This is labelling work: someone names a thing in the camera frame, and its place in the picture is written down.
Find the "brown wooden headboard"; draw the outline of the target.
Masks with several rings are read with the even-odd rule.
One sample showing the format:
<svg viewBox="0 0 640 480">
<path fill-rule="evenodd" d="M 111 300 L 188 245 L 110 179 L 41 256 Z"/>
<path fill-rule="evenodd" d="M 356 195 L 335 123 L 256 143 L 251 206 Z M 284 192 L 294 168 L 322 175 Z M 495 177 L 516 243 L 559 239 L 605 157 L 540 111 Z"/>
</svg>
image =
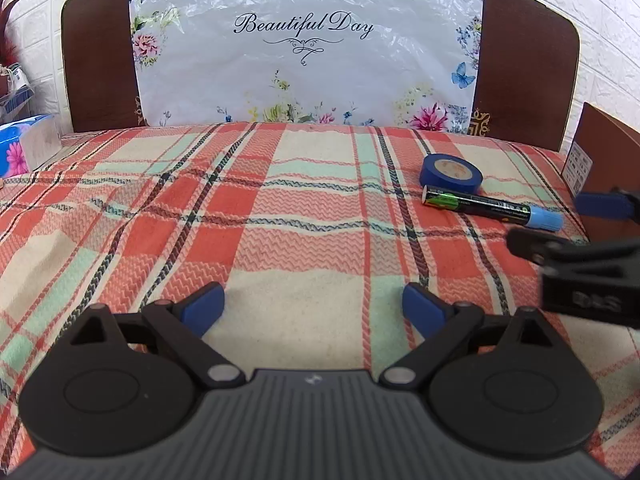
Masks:
<svg viewBox="0 0 640 480">
<path fill-rule="evenodd" d="M 70 122 L 88 132 L 142 125 L 127 0 L 66 0 L 61 46 Z M 557 151 L 573 101 L 579 35 L 537 0 L 484 0 L 474 110 L 488 136 Z"/>
</svg>

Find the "cluttered bedside items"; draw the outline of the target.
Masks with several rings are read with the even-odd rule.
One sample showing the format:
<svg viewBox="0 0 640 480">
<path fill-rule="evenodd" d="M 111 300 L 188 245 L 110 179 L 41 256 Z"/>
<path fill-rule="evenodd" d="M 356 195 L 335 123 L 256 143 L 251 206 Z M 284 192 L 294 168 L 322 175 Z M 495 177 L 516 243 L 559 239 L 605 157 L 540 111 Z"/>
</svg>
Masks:
<svg viewBox="0 0 640 480">
<path fill-rule="evenodd" d="M 1 2 L 1 122 L 13 122 L 35 95 L 17 58 L 17 48 L 6 32 L 6 25 L 14 6 L 20 0 Z"/>
</svg>

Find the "floral plastic bag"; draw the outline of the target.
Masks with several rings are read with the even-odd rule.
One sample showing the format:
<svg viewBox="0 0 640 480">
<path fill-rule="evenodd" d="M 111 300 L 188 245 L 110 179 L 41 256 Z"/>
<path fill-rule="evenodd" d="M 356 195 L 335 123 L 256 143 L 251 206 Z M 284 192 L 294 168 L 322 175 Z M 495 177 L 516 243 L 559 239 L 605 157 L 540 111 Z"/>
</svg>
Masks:
<svg viewBox="0 0 640 480">
<path fill-rule="evenodd" d="M 152 126 L 469 127 L 484 0 L 128 0 Z"/>
</svg>

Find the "blue tape roll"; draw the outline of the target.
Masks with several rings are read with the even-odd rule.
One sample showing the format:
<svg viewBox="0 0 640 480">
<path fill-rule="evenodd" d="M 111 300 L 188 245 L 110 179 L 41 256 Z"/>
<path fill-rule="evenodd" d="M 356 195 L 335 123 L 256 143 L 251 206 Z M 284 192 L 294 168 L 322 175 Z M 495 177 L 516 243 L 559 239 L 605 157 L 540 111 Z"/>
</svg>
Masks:
<svg viewBox="0 0 640 480">
<path fill-rule="evenodd" d="M 421 186 L 476 194 L 483 182 L 483 175 L 477 167 L 460 157 L 429 154 L 424 158 L 419 182 Z"/>
</svg>

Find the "black marker blue cap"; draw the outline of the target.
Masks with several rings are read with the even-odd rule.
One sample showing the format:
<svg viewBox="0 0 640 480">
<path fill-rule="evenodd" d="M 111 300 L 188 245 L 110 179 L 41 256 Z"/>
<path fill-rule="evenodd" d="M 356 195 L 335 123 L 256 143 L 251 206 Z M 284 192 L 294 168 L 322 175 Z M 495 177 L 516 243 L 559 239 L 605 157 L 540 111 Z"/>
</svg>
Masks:
<svg viewBox="0 0 640 480">
<path fill-rule="evenodd" d="M 563 229 L 563 216 L 559 212 L 533 205 L 513 203 L 508 200 L 448 191 L 434 186 L 424 186 L 422 204 L 458 214 L 472 214 L 472 216 L 513 223 L 529 229 L 552 233 Z"/>
</svg>

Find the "blue tissue pack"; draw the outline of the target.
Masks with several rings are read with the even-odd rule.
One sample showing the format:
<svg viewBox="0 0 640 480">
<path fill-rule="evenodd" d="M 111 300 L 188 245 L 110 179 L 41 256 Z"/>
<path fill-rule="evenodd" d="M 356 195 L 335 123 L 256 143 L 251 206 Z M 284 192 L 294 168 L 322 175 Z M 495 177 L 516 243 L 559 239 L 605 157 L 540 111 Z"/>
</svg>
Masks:
<svg viewBox="0 0 640 480">
<path fill-rule="evenodd" d="M 1 126 L 0 177 L 36 170 L 62 148 L 55 115 L 37 115 Z"/>
</svg>

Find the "brown cardboard box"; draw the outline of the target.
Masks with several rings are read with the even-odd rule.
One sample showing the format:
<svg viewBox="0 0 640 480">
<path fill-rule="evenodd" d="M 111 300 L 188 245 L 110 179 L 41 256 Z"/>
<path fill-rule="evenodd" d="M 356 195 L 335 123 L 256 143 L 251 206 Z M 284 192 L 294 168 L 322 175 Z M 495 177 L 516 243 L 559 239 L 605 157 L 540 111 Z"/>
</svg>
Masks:
<svg viewBox="0 0 640 480">
<path fill-rule="evenodd" d="M 585 104 L 561 176 L 573 204 L 581 192 L 636 193 L 634 220 L 608 220 L 579 214 L 590 240 L 603 242 L 639 235 L 638 131 L 603 110 Z"/>
</svg>

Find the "plaid bed sheet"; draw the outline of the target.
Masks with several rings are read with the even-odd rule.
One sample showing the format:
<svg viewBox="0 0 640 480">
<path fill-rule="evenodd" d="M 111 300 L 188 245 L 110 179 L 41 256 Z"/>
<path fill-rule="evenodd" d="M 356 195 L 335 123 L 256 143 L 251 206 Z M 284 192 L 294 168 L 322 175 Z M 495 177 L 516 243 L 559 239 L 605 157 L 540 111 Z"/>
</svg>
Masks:
<svg viewBox="0 0 640 480">
<path fill-rule="evenodd" d="M 498 221 L 425 207 L 429 154 L 482 172 L 484 195 L 548 208 L 586 238 L 542 148 L 401 128 L 131 128 L 68 136 L 1 188 L 1 471 L 34 448 L 17 398 L 89 304 L 134 312 L 209 282 L 226 291 L 206 341 L 243 370 L 366 368 L 416 348 L 405 284 L 490 314 L 539 301 L 536 266 Z"/>
</svg>

